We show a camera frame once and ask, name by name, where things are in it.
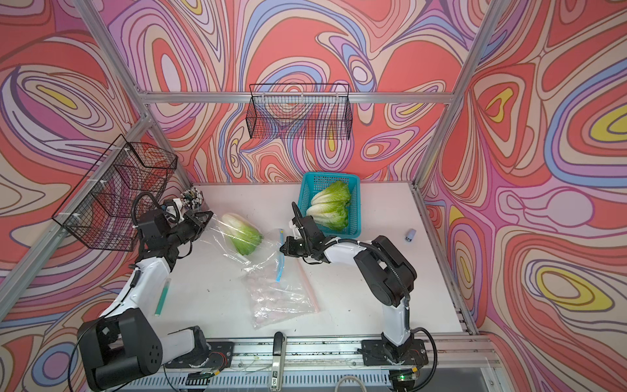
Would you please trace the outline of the dark green bagged cabbage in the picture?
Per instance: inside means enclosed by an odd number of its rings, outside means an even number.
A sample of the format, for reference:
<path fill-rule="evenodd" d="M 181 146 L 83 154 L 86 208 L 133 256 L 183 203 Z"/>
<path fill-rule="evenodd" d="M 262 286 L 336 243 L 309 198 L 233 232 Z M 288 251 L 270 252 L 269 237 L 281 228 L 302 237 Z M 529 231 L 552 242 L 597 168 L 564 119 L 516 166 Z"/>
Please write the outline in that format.
<path fill-rule="evenodd" d="M 223 233 L 242 256 L 253 254 L 264 239 L 263 234 L 256 227 L 237 214 L 226 213 L 221 217 L 220 222 Z"/>

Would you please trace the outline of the blue-zip clear zip-top bag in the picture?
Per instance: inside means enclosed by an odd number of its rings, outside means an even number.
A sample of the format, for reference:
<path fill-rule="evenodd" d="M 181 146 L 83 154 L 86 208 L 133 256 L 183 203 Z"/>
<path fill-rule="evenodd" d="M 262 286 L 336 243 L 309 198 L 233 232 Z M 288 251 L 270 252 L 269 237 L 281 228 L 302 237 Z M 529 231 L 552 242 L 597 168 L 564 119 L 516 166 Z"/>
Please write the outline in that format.
<path fill-rule="evenodd" d="M 230 212 L 212 219 L 208 227 L 210 244 L 222 254 L 243 265 L 247 273 L 266 274 L 271 281 L 280 282 L 285 256 L 279 251 L 285 233 L 273 229 L 263 233 L 244 217 Z"/>

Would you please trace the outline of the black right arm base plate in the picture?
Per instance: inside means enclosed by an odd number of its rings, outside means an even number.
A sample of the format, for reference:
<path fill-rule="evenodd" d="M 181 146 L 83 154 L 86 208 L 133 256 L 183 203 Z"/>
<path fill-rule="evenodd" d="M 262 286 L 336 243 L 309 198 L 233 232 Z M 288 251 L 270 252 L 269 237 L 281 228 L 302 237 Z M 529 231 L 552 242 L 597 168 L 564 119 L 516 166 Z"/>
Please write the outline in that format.
<path fill-rule="evenodd" d="M 401 346 L 381 338 L 363 340 L 358 349 L 365 366 L 411 366 L 422 368 L 429 364 L 425 343 L 421 339 L 409 338 Z"/>

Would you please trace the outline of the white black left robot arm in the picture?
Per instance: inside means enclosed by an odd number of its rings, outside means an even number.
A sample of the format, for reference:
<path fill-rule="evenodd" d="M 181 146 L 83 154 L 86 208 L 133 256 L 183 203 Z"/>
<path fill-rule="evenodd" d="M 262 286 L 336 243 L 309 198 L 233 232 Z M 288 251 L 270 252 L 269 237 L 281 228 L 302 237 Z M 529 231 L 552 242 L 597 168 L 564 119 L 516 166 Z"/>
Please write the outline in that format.
<path fill-rule="evenodd" d="M 179 248 L 200 237 L 213 213 L 176 213 L 169 222 L 161 208 L 133 217 L 140 251 L 133 273 L 114 302 L 78 332 L 78 351 L 88 386 L 104 391 L 155 374 L 169 362 L 203 364 L 210 349 L 198 326 L 159 336 L 148 317 L 157 309 L 166 282 L 180 259 Z"/>

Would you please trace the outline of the light green chinese cabbage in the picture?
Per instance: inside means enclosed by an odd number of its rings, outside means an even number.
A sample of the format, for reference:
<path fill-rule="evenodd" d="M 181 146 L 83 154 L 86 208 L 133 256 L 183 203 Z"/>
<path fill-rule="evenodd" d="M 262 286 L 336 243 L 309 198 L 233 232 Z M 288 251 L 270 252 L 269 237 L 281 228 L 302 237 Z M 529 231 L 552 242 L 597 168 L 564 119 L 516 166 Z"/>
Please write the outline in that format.
<path fill-rule="evenodd" d="M 321 190 L 311 200 L 311 205 L 340 203 L 348 205 L 351 201 L 349 186 L 343 181 L 336 181 L 327 188 Z"/>

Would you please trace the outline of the pink-zip clear zip-top bag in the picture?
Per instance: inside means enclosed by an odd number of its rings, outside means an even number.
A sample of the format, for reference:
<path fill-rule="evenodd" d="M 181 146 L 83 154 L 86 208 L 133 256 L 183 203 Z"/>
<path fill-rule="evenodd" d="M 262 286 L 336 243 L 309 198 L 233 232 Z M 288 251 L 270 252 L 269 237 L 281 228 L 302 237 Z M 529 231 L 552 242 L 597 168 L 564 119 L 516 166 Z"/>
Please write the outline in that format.
<path fill-rule="evenodd" d="M 243 276 L 255 329 L 320 311 L 314 289 L 299 261 L 272 261 Z"/>

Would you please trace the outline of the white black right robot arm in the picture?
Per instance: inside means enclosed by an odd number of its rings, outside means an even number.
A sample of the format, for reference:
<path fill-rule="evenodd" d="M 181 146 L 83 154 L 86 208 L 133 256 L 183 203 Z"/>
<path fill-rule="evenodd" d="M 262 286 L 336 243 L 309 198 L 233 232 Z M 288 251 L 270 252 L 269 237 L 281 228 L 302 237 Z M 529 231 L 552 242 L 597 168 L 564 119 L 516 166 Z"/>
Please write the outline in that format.
<path fill-rule="evenodd" d="M 410 327 L 411 291 L 417 272 L 385 236 L 371 242 L 325 235 L 313 217 L 297 214 L 291 221 L 296 236 L 288 236 L 280 247 L 284 256 L 311 265 L 356 266 L 375 299 L 382 304 L 383 331 L 378 340 L 362 343 L 366 363 L 401 365 L 429 363 L 424 341 Z"/>

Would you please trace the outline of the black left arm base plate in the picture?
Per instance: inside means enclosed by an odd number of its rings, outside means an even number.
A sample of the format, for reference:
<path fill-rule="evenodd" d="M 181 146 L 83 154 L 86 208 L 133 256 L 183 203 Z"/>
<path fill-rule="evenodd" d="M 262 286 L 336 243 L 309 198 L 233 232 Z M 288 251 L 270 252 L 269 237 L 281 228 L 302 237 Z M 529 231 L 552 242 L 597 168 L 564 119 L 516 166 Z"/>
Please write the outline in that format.
<path fill-rule="evenodd" d="M 209 341 L 205 354 L 193 354 L 187 359 L 173 359 L 166 363 L 167 369 L 212 369 L 223 371 L 233 361 L 233 341 Z"/>

